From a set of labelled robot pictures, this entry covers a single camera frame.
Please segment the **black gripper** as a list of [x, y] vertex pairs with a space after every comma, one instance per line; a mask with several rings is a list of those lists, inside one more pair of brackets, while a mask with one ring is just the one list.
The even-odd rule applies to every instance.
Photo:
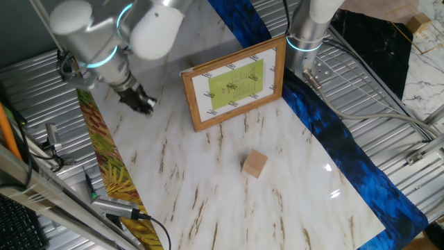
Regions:
[[136, 83], [133, 87], [129, 87], [124, 91], [117, 92], [117, 94], [120, 97], [120, 102], [148, 117], [152, 115], [157, 103], [157, 99], [148, 97], [139, 83]]

